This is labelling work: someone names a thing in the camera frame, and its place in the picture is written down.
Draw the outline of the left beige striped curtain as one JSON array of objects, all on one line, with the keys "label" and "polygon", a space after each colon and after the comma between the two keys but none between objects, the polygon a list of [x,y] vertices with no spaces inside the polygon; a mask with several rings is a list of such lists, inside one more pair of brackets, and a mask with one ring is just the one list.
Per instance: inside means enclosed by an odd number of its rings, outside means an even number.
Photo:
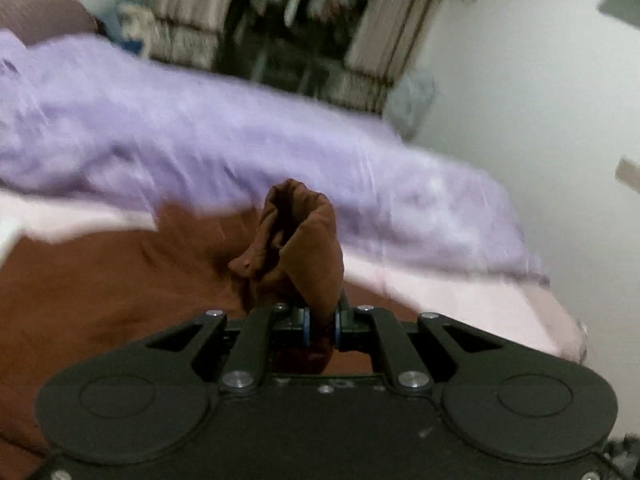
[{"label": "left beige striped curtain", "polygon": [[150,58],[212,70],[231,0],[144,0],[152,14]]}]

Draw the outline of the blue white plush pile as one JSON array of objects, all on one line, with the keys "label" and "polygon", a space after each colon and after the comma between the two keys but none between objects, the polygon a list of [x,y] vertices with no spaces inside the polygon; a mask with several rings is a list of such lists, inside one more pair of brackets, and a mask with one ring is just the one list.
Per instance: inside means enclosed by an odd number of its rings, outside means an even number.
[{"label": "blue white plush pile", "polygon": [[145,23],[153,15],[144,0],[115,0],[104,11],[102,23],[106,36],[127,52],[142,55]]}]

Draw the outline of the dark window with hanging clothes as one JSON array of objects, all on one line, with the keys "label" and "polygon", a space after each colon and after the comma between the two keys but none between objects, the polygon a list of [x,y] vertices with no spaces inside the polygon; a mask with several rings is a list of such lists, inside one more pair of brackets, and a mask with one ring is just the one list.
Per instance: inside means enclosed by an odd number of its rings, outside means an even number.
[{"label": "dark window with hanging clothes", "polygon": [[231,0],[219,73],[329,101],[369,0]]}]

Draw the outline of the mauve quilted headboard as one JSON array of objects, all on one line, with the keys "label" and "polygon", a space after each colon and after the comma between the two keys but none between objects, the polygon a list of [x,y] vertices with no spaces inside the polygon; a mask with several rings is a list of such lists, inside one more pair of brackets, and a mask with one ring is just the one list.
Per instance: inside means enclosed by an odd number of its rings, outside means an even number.
[{"label": "mauve quilted headboard", "polygon": [[98,32],[96,19],[78,0],[1,0],[0,25],[26,46]]}]

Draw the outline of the purple duvet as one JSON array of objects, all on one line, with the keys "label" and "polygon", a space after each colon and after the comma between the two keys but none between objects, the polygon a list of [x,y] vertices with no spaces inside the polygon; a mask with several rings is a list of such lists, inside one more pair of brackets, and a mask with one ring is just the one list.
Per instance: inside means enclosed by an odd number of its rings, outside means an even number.
[{"label": "purple duvet", "polygon": [[98,36],[1,35],[1,181],[24,193],[150,210],[261,204],[302,182],[338,236],[408,266],[544,281],[508,193],[413,148],[381,118],[241,79],[136,58]]}]

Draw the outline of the beige wall socket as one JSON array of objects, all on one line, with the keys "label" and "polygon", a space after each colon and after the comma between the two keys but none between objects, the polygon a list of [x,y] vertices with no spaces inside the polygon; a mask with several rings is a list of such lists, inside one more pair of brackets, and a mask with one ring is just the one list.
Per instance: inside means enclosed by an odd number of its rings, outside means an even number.
[{"label": "beige wall socket", "polygon": [[622,157],[615,169],[616,180],[640,193],[640,165],[631,159]]}]

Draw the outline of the right beige striped curtain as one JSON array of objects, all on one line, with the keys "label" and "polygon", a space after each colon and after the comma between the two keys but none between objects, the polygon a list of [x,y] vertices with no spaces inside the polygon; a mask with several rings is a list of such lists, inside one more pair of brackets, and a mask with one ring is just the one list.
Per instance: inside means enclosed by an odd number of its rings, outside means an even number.
[{"label": "right beige striped curtain", "polygon": [[337,106],[381,114],[408,70],[442,0],[369,0],[342,68],[326,98]]}]

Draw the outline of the beige striped curtain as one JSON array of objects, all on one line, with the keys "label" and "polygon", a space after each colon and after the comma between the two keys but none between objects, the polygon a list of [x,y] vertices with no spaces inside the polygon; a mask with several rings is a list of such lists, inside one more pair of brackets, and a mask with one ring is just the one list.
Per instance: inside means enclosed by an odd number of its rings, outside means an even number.
[{"label": "beige striped curtain", "polygon": [[150,58],[212,70],[231,0],[144,0],[152,14]]},{"label": "beige striped curtain", "polygon": [[381,114],[408,70],[442,0],[369,0],[342,68],[326,98],[337,106]]}]

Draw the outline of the pink bed sheet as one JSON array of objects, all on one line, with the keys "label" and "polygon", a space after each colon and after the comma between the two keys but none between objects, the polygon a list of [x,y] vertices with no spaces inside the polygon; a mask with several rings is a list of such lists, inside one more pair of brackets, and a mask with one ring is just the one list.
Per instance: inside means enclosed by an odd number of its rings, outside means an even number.
[{"label": "pink bed sheet", "polygon": [[[11,237],[31,235],[62,240],[90,231],[154,229],[147,212],[98,203],[1,192],[1,252]],[[547,287],[504,276],[464,275],[412,270],[375,261],[343,249],[347,281],[377,292],[418,312],[435,312],[487,333],[563,359],[582,363],[587,333]]]}]

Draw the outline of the brown padded jacket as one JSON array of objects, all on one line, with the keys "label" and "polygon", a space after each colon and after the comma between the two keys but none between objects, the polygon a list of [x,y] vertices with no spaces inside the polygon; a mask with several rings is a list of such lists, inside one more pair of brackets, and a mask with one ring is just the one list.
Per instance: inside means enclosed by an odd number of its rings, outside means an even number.
[{"label": "brown padded jacket", "polygon": [[209,309],[244,318],[265,304],[308,304],[315,372],[357,373],[367,358],[330,343],[338,300],[373,304],[404,321],[405,304],[344,278],[326,196],[287,180],[262,209],[202,214],[157,209],[152,230],[45,242],[23,235],[1,268],[1,474],[21,479],[48,448],[34,402],[70,365],[192,320]]}]

